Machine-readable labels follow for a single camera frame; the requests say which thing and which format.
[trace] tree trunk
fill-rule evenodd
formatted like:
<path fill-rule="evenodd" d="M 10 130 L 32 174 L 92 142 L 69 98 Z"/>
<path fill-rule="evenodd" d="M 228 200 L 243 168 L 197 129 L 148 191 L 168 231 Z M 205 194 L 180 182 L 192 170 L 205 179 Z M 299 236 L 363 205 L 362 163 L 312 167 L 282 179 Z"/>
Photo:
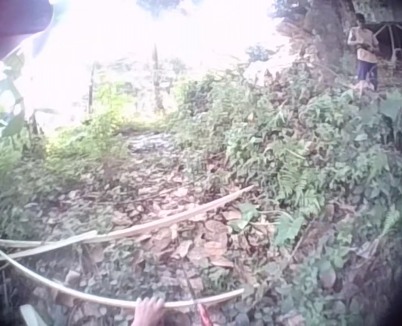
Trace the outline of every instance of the tree trunk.
<path fill-rule="evenodd" d="M 153 85 L 154 85 L 154 99 L 156 102 L 156 111 L 163 112 L 165 108 L 162 102 L 162 95 L 160 94 L 159 56 L 158 56 L 158 47 L 156 43 L 154 43 L 154 49 L 153 49 Z"/>
<path fill-rule="evenodd" d="M 340 0 L 313 0 L 306 14 L 305 28 L 317 36 L 316 46 L 322 62 L 338 66 L 346 47 L 344 22 L 350 22 L 349 5 Z"/>

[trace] bush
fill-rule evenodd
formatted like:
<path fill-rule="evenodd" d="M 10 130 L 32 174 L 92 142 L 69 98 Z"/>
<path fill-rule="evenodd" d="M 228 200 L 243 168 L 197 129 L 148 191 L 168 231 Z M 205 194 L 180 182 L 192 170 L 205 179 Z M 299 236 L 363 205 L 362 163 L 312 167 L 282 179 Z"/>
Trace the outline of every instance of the bush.
<path fill-rule="evenodd" d="M 191 105 L 190 112 L 197 112 L 190 99 L 200 91 L 199 84 L 189 84 L 175 116 L 175 124 L 185 128 L 173 132 L 182 147 L 224 157 L 228 183 L 261 187 L 260 210 L 278 213 L 270 220 L 277 224 L 270 251 L 277 246 L 291 251 L 312 221 L 336 223 L 336 233 L 308 254 L 291 283 L 277 262 L 266 279 L 275 284 L 282 305 L 296 307 L 307 323 L 322 323 L 336 317 L 323 308 L 317 271 L 346 272 L 350 247 L 402 230 L 402 154 L 386 142 L 390 130 L 375 102 L 359 109 L 352 90 L 316 92 L 316 79 L 300 69 L 287 71 L 283 102 L 278 90 L 254 90 L 231 77 L 212 81 L 204 94 L 208 109 L 198 114 L 187 114 Z M 333 204 L 353 207 L 355 219 L 334 215 Z"/>

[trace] tree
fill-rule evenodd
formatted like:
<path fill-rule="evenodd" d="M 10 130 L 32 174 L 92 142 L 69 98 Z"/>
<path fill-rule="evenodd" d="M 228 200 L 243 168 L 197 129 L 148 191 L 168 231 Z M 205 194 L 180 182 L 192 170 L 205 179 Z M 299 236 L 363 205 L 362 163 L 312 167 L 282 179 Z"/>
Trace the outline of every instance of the tree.
<path fill-rule="evenodd" d="M 352 0 L 276 0 L 275 17 L 305 14 L 304 28 L 317 36 L 321 60 L 338 65 L 354 16 Z"/>
<path fill-rule="evenodd" d="M 164 10 L 175 9 L 180 4 L 181 0 L 136 0 L 136 4 L 148 11 L 153 18 L 153 23 L 156 23 L 160 14 Z M 159 72 L 159 56 L 157 42 L 154 40 L 153 47 L 153 84 L 154 84 L 154 98 L 156 101 L 156 110 L 163 111 L 162 96 L 160 94 L 160 72 Z"/>

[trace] bamboo stick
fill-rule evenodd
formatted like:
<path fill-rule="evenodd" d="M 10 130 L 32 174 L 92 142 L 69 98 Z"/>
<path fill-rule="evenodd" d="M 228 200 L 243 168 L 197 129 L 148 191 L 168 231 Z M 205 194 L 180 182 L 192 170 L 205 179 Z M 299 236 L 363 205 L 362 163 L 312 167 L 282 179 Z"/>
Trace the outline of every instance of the bamboo stick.
<path fill-rule="evenodd" d="M 97 236 L 97 231 L 90 231 L 83 234 L 79 234 L 78 236 L 72 236 L 71 238 L 64 239 L 58 242 L 53 242 L 49 244 L 45 244 L 41 247 L 37 247 L 34 249 L 28 249 L 24 251 L 19 251 L 18 253 L 12 253 L 9 255 L 11 258 L 21 258 L 26 256 L 38 255 L 39 253 L 46 253 L 51 250 L 59 249 L 62 247 L 66 247 L 77 242 L 82 242 L 88 239 L 95 238 Z"/>
<path fill-rule="evenodd" d="M 194 217 L 195 215 L 205 213 L 211 209 L 217 209 L 228 202 L 231 202 L 232 200 L 237 199 L 241 194 L 250 191 L 253 189 L 254 186 L 249 186 L 246 187 L 242 190 L 238 190 L 237 192 L 234 192 L 233 194 L 226 195 L 225 197 L 213 200 L 212 202 L 208 202 L 207 204 L 203 204 L 199 207 L 195 207 L 194 209 L 191 209 L 190 211 L 178 213 L 173 216 L 169 217 L 164 217 L 162 219 L 158 219 L 156 221 L 152 221 L 149 223 L 144 223 L 141 225 L 135 225 L 130 228 L 126 228 L 123 230 L 118 230 L 114 232 L 110 232 L 108 234 L 101 234 L 98 235 L 94 238 L 87 239 L 83 241 L 82 243 L 97 243 L 97 242 L 105 242 L 105 241 L 110 241 L 110 240 L 115 240 L 127 236 L 136 236 L 148 231 L 152 231 L 154 229 L 159 229 L 159 228 L 165 228 L 166 226 L 178 223 L 180 221 L 184 221 L 185 219 L 189 219 L 191 217 Z M 0 239 L 0 247 L 11 247 L 11 248 L 31 248 L 31 247 L 39 247 L 42 245 L 48 245 L 52 244 L 55 242 L 41 242 L 41 241 L 22 241 L 22 240 L 5 240 L 5 239 Z"/>
<path fill-rule="evenodd" d="M 37 281 L 38 283 L 46 285 L 54 290 L 57 290 L 59 292 L 66 293 L 68 295 L 76 297 L 77 299 L 81 299 L 81 300 L 85 300 L 85 301 L 89 301 L 89 302 L 95 302 L 97 304 L 103 304 L 106 306 L 131 308 L 131 309 L 136 308 L 136 302 L 134 302 L 134 301 L 125 301 L 125 300 L 119 300 L 119 299 L 111 299 L 108 297 L 99 297 L 97 295 L 92 295 L 89 293 L 83 293 L 80 291 L 76 291 L 74 289 L 65 287 L 64 285 L 53 282 L 45 277 L 42 277 L 41 275 L 38 275 L 37 273 L 29 270 L 28 268 L 24 267 L 23 265 L 19 264 L 17 261 L 13 260 L 7 254 L 5 254 L 2 250 L 0 250 L 0 256 L 4 260 L 6 260 L 8 263 L 13 265 L 13 267 L 15 267 L 15 269 L 17 269 L 19 272 L 23 273 L 26 277 L 29 277 L 29 278 Z M 206 305 L 216 304 L 219 302 L 224 302 L 224 301 L 230 300 L 232 298 L 238 297 L 238 296 L 242 295 L 243 293 L 244 293 L 244 289 L 239 289 L 239 290 L 223 293 L 220 295 L 214 295 L 212 297 L 204 297 L 202 299 L 197 300 L 197 303 L 206 304 Z M 195 304 L 195 302 L 193 300 L 166 302 L 165 308 L 179 309 L 179 308 L 184 308 L 184 307 L 188 307 L 188 306 L 193 306 L 194 304 Z"/>

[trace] hand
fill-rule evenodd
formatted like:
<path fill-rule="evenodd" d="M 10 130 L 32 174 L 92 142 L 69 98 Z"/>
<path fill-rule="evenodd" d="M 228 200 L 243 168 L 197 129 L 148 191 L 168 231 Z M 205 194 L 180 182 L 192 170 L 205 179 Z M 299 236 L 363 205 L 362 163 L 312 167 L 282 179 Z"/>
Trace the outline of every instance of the hand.
<path fill-rule="evenodd" d="M 371 50 L 372 50 L 372 47 L 369 46 L 369 45 L 366 44 L 366 43 L 360 43 L 360 44 L 358 45 L 358 48 L 362 48 L 362 49 L 367 50 L 367 51 L 371 51 Z"/>
<path fill-rule="evenodd" d="M 132 326 L 158 326 L 164 315 L 163 299 L 152 297 L 136 301 Z"/>

